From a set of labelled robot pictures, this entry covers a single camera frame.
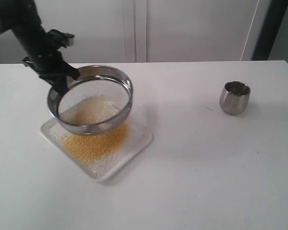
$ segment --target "cabinet door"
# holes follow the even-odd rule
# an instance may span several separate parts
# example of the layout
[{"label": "cabinet door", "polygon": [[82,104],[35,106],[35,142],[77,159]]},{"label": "cabinet door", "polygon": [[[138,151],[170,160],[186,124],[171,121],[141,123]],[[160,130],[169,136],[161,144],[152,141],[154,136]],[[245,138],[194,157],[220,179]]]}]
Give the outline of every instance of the cabinet door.
[{"label": "cabinet door", "polygon": [[[46,31],[75,34],[74,46],[61,48],[70,63],[133,62],[132,0],[36,0]],[[26,56],[11,31],[0,35],[0,63]]]},{"label": "cabinet door", "polygon": [[251,59],[268,5],[269,0],[147,0],[147,61]]}]

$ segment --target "white powder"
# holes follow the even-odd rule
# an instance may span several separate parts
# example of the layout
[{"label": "white powder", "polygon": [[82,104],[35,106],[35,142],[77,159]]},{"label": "white powder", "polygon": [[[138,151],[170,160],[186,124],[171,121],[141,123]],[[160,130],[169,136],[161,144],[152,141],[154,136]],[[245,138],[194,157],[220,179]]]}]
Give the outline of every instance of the white powder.
[{"label": "white powder", "polygon": [[113,102],[105,96],[87,98],[60,115],[65,122],[89,125],[107,120],[118,113]]}]

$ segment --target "square plate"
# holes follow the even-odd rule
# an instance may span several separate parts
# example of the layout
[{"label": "square plate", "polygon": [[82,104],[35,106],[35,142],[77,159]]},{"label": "square plate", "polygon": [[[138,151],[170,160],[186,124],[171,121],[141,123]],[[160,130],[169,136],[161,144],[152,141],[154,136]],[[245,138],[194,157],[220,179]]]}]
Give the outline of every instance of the square plate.
[{"label": "square plate", "polygon": [[153,139],[152,132],[128,118],[125,123],[129,133],[123,145],[113,155],[103,160],[95,161],[94,165],[86,166],[75,159],[60,143],[60,138],[69,134],[54,118],[41,127],[41,135],[56,149],[65,153],[71,160],[80,166],[94,182],[105,181],[114,175],[121,167],[144,149]]}]

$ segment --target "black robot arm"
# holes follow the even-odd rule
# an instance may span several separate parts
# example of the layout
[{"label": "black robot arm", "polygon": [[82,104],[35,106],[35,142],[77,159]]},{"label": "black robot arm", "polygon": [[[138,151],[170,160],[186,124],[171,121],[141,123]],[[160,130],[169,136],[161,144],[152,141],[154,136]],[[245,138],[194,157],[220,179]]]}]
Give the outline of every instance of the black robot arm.
[{"label": "black robot arm", "polygon": [[58,49],[72,45],[74,35],[46,33],[34,0],[0,0],[0,34],[10,29],[28,54],[23,63],[58,93],[66,92],[66,76],[77,79],[79,71],[63,60]]}]

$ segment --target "metal cup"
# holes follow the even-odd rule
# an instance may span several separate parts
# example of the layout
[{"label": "metal cup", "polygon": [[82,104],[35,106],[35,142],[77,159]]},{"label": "metal cup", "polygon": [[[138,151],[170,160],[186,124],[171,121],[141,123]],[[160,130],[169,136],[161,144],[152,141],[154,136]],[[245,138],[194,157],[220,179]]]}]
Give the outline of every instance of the metal cup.
[{"label": "metal cup", "polygon": [[239,81],[227,82],[220,96],[220,106],[224,113],[237,115],[242,113],[249,103],[251,89]]}]

